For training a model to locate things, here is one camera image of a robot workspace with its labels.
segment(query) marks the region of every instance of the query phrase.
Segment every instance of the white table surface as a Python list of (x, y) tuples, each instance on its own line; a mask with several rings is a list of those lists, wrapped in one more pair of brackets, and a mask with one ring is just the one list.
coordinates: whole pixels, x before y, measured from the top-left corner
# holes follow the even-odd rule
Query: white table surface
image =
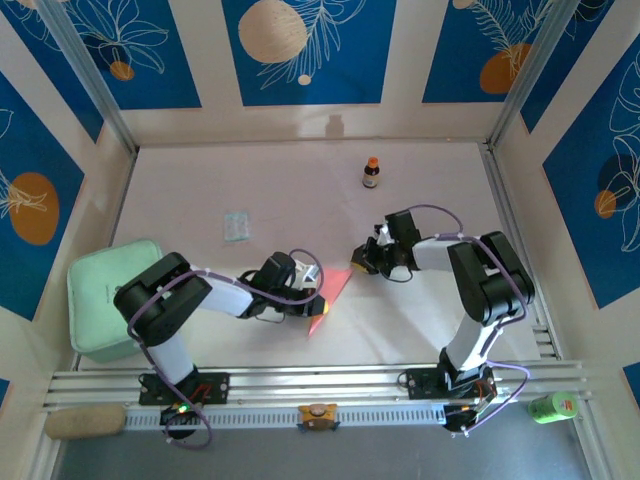
[[(362, 186), (369, 156), (380, 183)], [(116, 245), (146, 237), (229, 276), (259, 268), (276, 250), (302, 247), (327, 267), (351, 253), (384, 215), (418, 203), (456, 212), (471, 235), (501, 229), (478, 146), (422, 141), (309, 141), (142, 148)], [(246, 211), (251, 238), (225, 243), (224, 216)], [(423, 237), (450, 231), (443, 214), (414, 214)], [(419, 272), (408, 284), (354, 272), (320, 328), (309, 319), (268, 324), (197, 310), (181, 329), (201, 366), (306, 366), (435, 362), (463, 308), (452, 274)], [(538, 359), (530, 324), (507, 329), (495, 360)], [(145, 367), (142, 355), (81, 369)]]

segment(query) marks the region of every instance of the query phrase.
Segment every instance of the beige sponge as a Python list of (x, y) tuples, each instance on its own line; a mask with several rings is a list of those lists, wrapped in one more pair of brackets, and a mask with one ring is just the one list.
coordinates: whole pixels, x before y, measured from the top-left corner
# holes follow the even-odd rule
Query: beige sponge
[(125, 418), (121, 405), (67, 408), (51, 413), (44, 431), (53, 440), (104, 437), (121, 432)]

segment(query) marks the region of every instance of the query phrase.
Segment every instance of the green can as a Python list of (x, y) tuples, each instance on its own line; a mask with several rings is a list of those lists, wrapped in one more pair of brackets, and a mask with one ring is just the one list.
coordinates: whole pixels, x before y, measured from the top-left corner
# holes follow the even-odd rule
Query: green can
[(568, 420), (577, 414), (578, 402), (569, 392), (556, 392), (536, 398), (529, 404), (529, 415), (538, 423)]

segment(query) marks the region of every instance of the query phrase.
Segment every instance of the metal frame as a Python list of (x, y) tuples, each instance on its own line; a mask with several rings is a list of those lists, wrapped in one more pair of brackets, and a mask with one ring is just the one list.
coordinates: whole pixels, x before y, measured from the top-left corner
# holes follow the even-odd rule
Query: metal frame
[(500, 143), (509, 126), (520, 113), (520, 109), (538, 81), (580, 1), (555, 1), (555, 6), (540, 28), (540, 32), (533, 42), (531, 54), (527, 56), (522, 68), (520, 68), (504, 101), (500, 115), (489, 134), (487, 143), (492, 149)]
[[(45, 25), (68, 59), (71, 67), (96, 104), (105, 120), (111, 125), (120, 142), (132, 154), (132, 165), (127, 185), (121, 198), (120, 211), (124, 205), (129, 182), (135, 168), (137, 153), (136, 142), (131, 135), (118, 106), (111, 95), (104, 79), (92, 62), (82, 44), (79, 35), (73, 29), (63, 8), (55, 0), (36, 0), (39, 13)], [(534, 44), (532, 54), (521, 69), (511, 92), (504, 102), (503, 109), (492, 129), (488, 140), (479, 143), (485, 171), (491, 186), (500, 219), (507, 235), (520, 255), (524, 265), (533, 273), (527, 248), (520, 234), (516, 216), (509, 200), (509, 192), (500, 169), (500, 159), (495, 151), (507, 128), (517, 117), (520, 108), (537, 81), (544, 65), (553, 52), (557, 41), (575, 11), (580, 0), (557, 2), (548, 20), (543, 25)], [(451, 138), (441, 139), (451, 142)], [(120, 213), (116, 218), (113, 232), (115, 234)], [(544, 299), (543, 288), (532, 275), (538, 292), (533, 306), (536, 325), (532, 325), (536, 342), (540, 350), (540, 361), (519, 362), (532, 370), (533, 379), (519, 400), (526, 401), (558, 390), (570, 390), (581, 399), (581, 416), (574, 424), (578, 432), (589, 469), (596, 478), (613, 478), (614, 471), (607, 460), (606, 448), (596, 428), (594, 406), (589, 402), (592, 393), (589, 387), (591, 372), (583, 368), (579, 361), (563, 361), (563, 352), (558, 336), (553, 327), (551, 314)], [(76, 356), (77, 369), (79, 356)], [(225, 406), (207, 406), (205, 411), (212, 418), (220, 419), (217, 428), (260, 428), (269, 426), (291, 426), (295, 407), (305, 403), (338, 403), (344, 409), (345, 417), (358, 420), (362, 424), (389, 424), (388, 422), (404, 422), (402, 424), (441, 423), (438, 410), (443, 405), (455, 403), (446, 399), (436, 401), (410, 401), (408, 394), (398, 384), (398, 375), (409, 367), (432, 365), (380, 365), (349, 367), (284, 367), (284, 368), (231, 368), (224, 369), (231, 373), (230, 403)], [(93, 405), (100, 403), (123, 403), (128, 409), (127, 429), (158, 429), (159, 426), (150, 418), (157, 418), (159, 408), (148, 408), (137, 405), (139, 392), (138, 376), (148, 370), (102, 370), (57, 372), (52, 378), (49, 392), (45, 399), (44, 411), (59, 408)], [(511, 370), (496, 369), (496, 380), (499, 391), (498, 401), (505, 398), (520, 384), (520, 374)], [(420, 411), (435, 412), (432, 417), (420, 418)], [(267, 421), (260, 419), (260, 412), (282, 415), (284, 420)], [(366, 412), (373, 412), (371, 419)], [(385, 417), (385, 412), (404, 415)], [(60, 442), (49, 440), (44, 433), (39, 439), (37, 453), (34, 456), (32, 470), (26, 478), (49, 478), (54, 470), (54, 463)]]
[(35, 0), (35, 4), (42, 22), (60, 47), (100, 115), (111, 125), (122, 146), (129, 153), (135, 154), (138, 148), (137, 143), (122, 118), (111, 90), (91, 59), (64, 8), (56, 0)]

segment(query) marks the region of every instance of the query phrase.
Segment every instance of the beige circle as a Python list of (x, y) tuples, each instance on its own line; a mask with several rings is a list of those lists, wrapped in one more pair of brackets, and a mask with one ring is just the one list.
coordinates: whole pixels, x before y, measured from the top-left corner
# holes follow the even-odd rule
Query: beige circle
[[(21, 3), (27, 8), (35, 9), (35, 0), (17, 0), (18, 3)], [(69, 0), (58, 0), (58, 3), (68, 2)]]
[(474, 3), (476, 3), (476, 0), (453, 0), (453, 6), (459, 10), (469, 8)]
[(311, 83), (311, 77), (309, 75), (300, 75), (298, 77), (298, 83), (303, 87), (306, 87)]
[(282, 0), (260, 0), (238, 24), (240, 43), (262, 63), (281, 63), (298, 55), (307, 44), (302, 17)]

